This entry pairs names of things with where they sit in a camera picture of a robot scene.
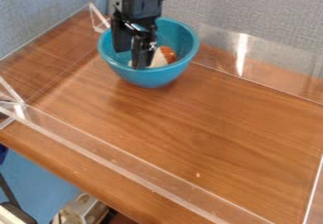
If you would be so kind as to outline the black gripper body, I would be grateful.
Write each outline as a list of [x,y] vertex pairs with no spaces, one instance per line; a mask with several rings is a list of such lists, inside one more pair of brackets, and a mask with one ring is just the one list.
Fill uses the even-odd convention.
[[134,31],[156,31],[164,0],[121,0],[113,5],[112,20],[122,21]]

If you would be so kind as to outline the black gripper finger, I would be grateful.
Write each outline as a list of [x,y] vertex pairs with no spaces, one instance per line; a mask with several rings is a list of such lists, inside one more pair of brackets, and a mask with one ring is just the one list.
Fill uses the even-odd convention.
[[154,30],[140,32],[132,38],[132,68],[142,69],[150,65],[156,50]]
[[114,51],[128,51],[130,49],[132,29],[122,21],[113,19],[110,24],[110,32]]

